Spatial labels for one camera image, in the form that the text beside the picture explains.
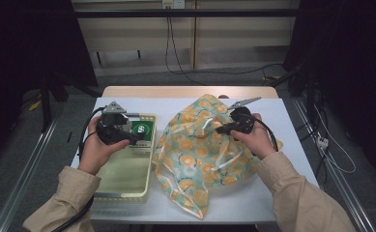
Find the tray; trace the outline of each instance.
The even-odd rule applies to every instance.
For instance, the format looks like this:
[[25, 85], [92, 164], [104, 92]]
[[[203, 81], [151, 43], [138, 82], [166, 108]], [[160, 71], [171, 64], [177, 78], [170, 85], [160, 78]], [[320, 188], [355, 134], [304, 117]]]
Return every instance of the tray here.
[[149, 153], [135, 154], [132, 146], [114, 153], [98, 176], [101, 183], [95, 193], [95, 200], [107, 201], [146, 201], [148, 199], [151, 161], [154, 153], [157, 117], [153, 114], [126, 114], [131, 121], [151, 121], [152, 138]]

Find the person's left hand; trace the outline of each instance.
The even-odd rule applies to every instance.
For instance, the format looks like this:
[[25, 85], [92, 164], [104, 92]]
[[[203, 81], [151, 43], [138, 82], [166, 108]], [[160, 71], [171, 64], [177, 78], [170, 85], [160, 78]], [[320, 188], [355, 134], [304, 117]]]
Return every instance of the person's left hand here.
[[124, 149], [130, 144], [130, 141], [127, 139], [111, 145], [104, 144], [95, 132], [97, 130], [97, 122], [99, 119], [100, 116], [93, 118], [88, 125], [88, 134], [91, 135], [89, 135], [85, 142], [82, 158], [78, 166], [79, 170], [91, 175], [96, 175], [101, 167], [108, 162], [113, 153]]

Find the bag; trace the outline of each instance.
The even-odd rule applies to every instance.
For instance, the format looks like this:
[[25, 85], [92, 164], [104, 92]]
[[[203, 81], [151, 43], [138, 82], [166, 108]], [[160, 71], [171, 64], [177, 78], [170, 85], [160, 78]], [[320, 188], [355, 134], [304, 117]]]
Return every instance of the bag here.
[[231, 123], [228, 106], [204, 95], [167, 125], [153, 155], [166, 195], [198, 218], [208, 211], [208, 188], [251, 176], [260, 160], [240, 141], [216, 128]]

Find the dark curtain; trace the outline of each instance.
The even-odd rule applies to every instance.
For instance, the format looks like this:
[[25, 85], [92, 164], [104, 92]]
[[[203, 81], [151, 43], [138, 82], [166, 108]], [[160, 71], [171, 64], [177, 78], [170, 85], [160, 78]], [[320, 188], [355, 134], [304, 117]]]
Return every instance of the dark curtain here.
[[0, 146], [20, 113], [23, 94], [40, 89], [45, 74], [51, 90], [62, 89], [59, 75], [97, 85], [76, 18], [28, 10], [73, 12], [70, 0], [0, 0]]
[[[376, 1], [339, 3], [343, 10], [312, 71], [328, 103], [376, 167]], [[310, 22], [299, 25], [284, 62], [287, 69], [298, 64], [306, 53], [301, 44], [310, 44], [317, 31]]]

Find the person's right hand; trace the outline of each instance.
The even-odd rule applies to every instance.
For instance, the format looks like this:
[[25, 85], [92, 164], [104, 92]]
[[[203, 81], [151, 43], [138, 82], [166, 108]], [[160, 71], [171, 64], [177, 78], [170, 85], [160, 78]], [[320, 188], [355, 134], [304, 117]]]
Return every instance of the person's right hand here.
[[93, 118], [88, 125], [88, 133], [90, 135], [85, 142], [84, 150], [82, 152], [82, 159], [78, 166], [79, 170], [87, 172], [91, 175], [96, 175], [100, 171], [101, 167], [108, 162], [113, 153], [130, 145], [130, 141], [128, 139], [111, 145], [104, 144], [96, 133], [97, 122], [100, 117], [101, 116]]
[[[258, 113], [254, 113], [253, 117], [258, 120], [262, 120], [260, 114]], [[248, 149], [260, 160], [275, 152], [275, 148], [273, 148], [267, 130], [258, 122], [254, 122], [253, 130], [249, 134], [236, 130], [230, 131], [230, 134], [234, 138], [245, 143]]]

